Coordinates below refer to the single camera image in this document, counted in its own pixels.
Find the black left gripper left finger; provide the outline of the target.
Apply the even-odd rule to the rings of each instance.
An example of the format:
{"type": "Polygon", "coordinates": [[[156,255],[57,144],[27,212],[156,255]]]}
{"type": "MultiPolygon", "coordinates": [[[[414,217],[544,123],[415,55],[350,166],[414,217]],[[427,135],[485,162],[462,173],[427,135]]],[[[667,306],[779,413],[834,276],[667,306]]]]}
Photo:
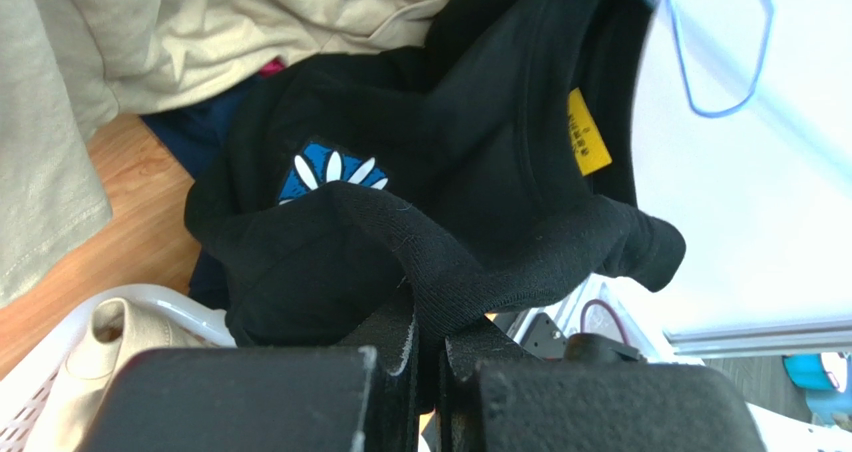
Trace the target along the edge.
{"type": "Polygon", "coordinates": [[[85,451],[413,451],[418,334],[389,300],[330,347],[161,349],[109,387],[85,451]]]}

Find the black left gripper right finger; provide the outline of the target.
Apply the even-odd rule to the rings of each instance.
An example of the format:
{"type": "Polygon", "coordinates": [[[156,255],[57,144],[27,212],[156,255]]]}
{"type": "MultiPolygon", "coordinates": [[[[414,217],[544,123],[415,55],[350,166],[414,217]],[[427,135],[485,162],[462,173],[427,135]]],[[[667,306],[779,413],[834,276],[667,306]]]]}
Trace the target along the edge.
{"type": "Polygon", "coordinates": [[[442,451],[761,451],[745,400],[720,372],[652,364],[595,334],[542,360],[488,320],[438,359],[442,451]]]}

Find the black daisy print t shirt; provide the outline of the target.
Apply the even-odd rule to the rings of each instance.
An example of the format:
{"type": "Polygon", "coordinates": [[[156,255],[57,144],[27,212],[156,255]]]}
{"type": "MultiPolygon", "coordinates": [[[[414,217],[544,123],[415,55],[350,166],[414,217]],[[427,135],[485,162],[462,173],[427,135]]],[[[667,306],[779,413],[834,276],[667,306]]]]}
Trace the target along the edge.
{"type": "Polygon", "coordinates": [[[191,188],[241,346],[330,345],[412,295],[432,347],[593,273],[651,291],[681,233],[636,205],[647,0],[450,0],[421,46],[321,54],[256,85],[191,188]]]}

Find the white plastic perforated basket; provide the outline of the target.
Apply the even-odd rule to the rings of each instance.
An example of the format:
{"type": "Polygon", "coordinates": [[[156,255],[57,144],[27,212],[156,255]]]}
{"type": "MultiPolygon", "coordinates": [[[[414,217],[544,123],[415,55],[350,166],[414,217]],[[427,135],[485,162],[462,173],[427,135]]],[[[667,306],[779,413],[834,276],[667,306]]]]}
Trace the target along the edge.
{"type": "Polygon", "coordinates": [[[97,294],[72,310],[1,381],[1,448],[26,451],[30,432],[45,408],[59,367],[80,342],[89,318],[98,304],[124,298],[160,313],[204,343],[231,347],[222,310],[211,310],[170,288],[153,284],[130,284],[97,294]]]}

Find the beige t shirt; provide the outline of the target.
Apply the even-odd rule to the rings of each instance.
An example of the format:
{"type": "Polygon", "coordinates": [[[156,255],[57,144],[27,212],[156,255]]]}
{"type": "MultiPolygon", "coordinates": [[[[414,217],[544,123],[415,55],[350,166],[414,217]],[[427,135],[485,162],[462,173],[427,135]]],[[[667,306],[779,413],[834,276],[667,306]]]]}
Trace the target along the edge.
{"type": "Polygon", "coordinates": [[[166,316],[124,298],[98,304],[82,339],[59,367],[25,449],[76,450],[113,377],[131,358],[151,349],[203,345],[166,316]]]}

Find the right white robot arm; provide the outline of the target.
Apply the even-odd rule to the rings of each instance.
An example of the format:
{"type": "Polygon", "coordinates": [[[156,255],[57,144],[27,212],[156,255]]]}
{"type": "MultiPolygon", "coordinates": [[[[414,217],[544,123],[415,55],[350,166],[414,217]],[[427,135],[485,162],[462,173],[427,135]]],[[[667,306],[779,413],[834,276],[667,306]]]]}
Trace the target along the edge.
{"type": "Polygon", "coordinates": [[[851,452],[851,433],[788,418],[747,404],[769,452],[851,452]]]}

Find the navy t shirt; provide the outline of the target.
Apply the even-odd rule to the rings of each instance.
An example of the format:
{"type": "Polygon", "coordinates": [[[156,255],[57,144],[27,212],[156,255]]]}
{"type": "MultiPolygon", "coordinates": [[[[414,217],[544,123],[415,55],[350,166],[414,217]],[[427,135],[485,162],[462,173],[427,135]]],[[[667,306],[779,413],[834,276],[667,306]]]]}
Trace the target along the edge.
{"type": "MultiPolygon", "coordinates": [[[[261,80],[254,75],[202,102],[141,119],[190,177],[197,178],[223,148],[238,105],[261,80]]],[[[189,279],[189,297],[210,309],[229,306],[224,269],[206,251],[200,252],[189,279]]]]}

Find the magenta t shirt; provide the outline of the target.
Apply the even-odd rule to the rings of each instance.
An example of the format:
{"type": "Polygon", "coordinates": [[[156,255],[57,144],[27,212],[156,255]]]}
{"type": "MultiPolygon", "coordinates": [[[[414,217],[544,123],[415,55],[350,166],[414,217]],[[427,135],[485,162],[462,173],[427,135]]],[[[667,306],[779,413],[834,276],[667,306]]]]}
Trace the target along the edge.
{"type": "Polygon", "coordinates": [[[286,69],[286,64],[283,63],[278,57],[276,57],[276,58],[272,59],[271,61],[267,62],[264,66],[262,66],[258,70],[258,75],[266,78],[266,77],[273,76],[277,73],[280,73],[281,71],[283,71],[285,69],[286,69]]]}

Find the tan t shirt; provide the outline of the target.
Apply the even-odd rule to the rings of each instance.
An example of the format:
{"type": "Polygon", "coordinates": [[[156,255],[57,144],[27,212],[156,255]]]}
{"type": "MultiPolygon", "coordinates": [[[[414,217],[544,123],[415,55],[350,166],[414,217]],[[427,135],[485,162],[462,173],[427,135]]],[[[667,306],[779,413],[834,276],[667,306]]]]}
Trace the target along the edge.
{"type": "Polygon", "coordinates": [[[267,63],[424,41],[449,0],[1,0],[1,302],[111,219],[87,144],[267,63]]]}

